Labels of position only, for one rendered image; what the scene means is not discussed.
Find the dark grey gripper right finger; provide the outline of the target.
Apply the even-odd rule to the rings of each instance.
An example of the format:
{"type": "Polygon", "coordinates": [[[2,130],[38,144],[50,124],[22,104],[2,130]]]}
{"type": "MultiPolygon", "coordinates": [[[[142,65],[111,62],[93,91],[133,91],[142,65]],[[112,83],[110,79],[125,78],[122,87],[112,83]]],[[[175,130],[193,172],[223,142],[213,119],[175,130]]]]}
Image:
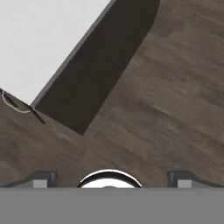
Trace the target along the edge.
{"type": "Polygon", "coordinates": [[[215,184],[197,177],[191,171],[168,171],[168,187],[171,188],[224,188],[224,185],[215,184]]]}

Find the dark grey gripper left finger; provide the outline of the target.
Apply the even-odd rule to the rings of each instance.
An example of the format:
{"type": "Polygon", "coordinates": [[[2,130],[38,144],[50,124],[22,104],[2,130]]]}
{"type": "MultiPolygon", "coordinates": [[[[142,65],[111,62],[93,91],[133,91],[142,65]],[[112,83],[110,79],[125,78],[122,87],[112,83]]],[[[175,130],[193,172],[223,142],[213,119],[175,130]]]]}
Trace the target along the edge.
{"type": "Polygon", "coordinates": [[[0,185],[0,188],[49,188],[54,187],[58,178],[56,171],[34,171],[26,178],[0,185]]]}

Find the round white and black object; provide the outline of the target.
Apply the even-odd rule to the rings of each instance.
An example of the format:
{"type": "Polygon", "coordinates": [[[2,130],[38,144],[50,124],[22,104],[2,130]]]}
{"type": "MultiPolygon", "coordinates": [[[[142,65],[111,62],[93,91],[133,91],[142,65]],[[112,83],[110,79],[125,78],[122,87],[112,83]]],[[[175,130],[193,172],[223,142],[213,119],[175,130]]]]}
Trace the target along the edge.
{"type": "Polygon", "coordinates": [[[141,188],[142,184],[133,176],[116,169],[94,171],[83,178],[79,188],[141,188]]]}

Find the dark brown kitchen counter cabinet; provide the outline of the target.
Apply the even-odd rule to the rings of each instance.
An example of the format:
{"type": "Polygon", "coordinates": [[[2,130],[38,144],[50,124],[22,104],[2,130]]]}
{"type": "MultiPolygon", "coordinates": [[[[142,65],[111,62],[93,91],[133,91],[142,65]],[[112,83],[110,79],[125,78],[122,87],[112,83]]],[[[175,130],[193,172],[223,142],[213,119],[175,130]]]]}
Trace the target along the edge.
{"type": "Polygon", "coordinates": [[[110,0],[31,107],[84,134],[154,24],[160,0],[110,0]]]}

